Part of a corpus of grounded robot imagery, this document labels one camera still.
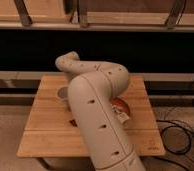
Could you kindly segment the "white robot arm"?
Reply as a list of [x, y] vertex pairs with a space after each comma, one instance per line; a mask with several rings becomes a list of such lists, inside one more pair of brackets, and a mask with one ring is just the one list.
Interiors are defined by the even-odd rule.
[[110, 101], [127, 89], [123, 65], [82, 61], [76, 52], [55, 60], [70, 78], [67, 98], [96, 171], [146, 171]]

